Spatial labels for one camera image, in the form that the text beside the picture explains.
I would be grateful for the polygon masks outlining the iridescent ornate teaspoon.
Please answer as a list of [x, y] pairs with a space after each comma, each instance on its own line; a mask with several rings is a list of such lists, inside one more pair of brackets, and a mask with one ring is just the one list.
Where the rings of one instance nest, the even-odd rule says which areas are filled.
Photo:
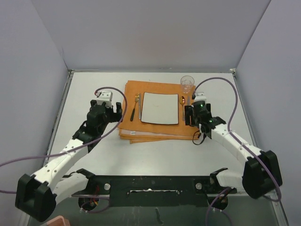
[[180, 97], [180, 104], [182, 106], [182, 120], [185, 121], [185, 103], [186, 103], [186, 99], [184, 96]]

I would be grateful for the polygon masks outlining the orange cloth napkin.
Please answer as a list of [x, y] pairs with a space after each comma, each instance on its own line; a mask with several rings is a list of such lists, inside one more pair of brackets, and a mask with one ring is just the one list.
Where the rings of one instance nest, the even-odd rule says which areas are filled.
[[[177, 125], [143, 123], [138, 118], [138, 103], [135, 108], [134, 120], [130, 121], [132, 109], [135, 105], [135, 95], [141, 93], [143, 105], [144, 92], [155, 94], [178, 94], [179, 123]], [[190, 96], [190, 94], [184, 95], [179, 84], [128, 81], [125, 85], [125, 96], [127, 98], [127, 101], [123, 103], [123, 107], [127, 108], [127, 112], [123, 122], [118, 126], [119, 136], [121, 139], [129, 140], [131, 144], [172, 139], [197, 139], [197, 135], [195, 135], [197, 129], [186, 126], [185, 122], [182, 120], [182, 106], [180, 104], [180, 97], [184, 96], [187, 99], [187, 96]]]

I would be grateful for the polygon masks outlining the clear drinking glass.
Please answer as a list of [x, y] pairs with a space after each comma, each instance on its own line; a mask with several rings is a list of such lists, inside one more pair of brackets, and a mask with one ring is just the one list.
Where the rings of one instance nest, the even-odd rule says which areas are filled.
[[194, 81], [193, 77], [191, 77], [189, 75], [183, 76], [180, 80], [182, 92], [189, 93], [192, 90], [194, 83], [195, 83], [195, 81]]

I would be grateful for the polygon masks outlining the white square plate black rim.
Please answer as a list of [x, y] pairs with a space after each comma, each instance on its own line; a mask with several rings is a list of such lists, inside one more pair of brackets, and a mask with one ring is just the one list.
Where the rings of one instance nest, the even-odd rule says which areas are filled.
[[179, 123], [178, 94], [144, 92], [141, 122], [159, 125]]

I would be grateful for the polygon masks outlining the gold spoon dark handle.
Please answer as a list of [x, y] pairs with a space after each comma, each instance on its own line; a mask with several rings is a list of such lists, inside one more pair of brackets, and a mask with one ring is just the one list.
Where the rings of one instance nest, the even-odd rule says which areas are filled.
[[134, 120], [134, 116], [135, 116], [135, 108], [136, 108], [136, 105], [137, 105], [137, 103], [138, 103], [138, 101], [139, 101], [139, 98], [140, 98], [140, 94], [136, 94], [136, 95], [135, 95], [135, 105], [134, 105], [134, 107], [133, 107], [133, 109], [132, 109], [130, 121], [133, 121], [133, 120]]

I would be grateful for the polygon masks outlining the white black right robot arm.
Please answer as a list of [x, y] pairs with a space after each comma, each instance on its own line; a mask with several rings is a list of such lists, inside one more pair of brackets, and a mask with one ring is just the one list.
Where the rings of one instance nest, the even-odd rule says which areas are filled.
[[227, 149], [244, 170], [242, 174], [228, 169], [212, 173], [209, 187], [218, 193], [225, 187], [244, 189], [253, 199], [258, 199], [283, 184], [280, 167], [273, 151], [263, 151], [231, 131], [220, 117], [213, 117], [210, 104], [197, 101], [184, 108], [185, 124], [197, 127], [200, 132]]

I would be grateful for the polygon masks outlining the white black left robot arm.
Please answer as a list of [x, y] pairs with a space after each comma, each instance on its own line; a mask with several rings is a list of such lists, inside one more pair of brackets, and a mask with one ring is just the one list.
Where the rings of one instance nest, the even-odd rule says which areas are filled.
[[15, 207], [39, 222], [45, 221], [55, 210], [58, 195], [54, 189], [65, 173], [106, 136], [104, 131], [109, 123], [122, 120], [120, 102], [115, 108], [105, 101], [92, 100], [90, 104], [87, 119], [65, 148], [47, 165], [18, 180]]

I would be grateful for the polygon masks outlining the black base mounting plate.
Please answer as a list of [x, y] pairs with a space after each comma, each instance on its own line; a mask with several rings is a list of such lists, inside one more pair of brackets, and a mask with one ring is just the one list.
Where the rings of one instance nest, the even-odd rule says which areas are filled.
[[209, 176], [88, 176], [78, 206], [93, 210], [100, 199], [109, 207], [207, 207], [224, 188]]

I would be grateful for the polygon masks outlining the pink plastic bin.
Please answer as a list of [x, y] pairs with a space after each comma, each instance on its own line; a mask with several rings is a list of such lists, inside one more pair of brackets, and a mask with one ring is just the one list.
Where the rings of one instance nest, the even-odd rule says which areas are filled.
[[42, 224], [43, 226], [70, 226], [70, 222], [63, 216], [57, 216], [46, 223]]

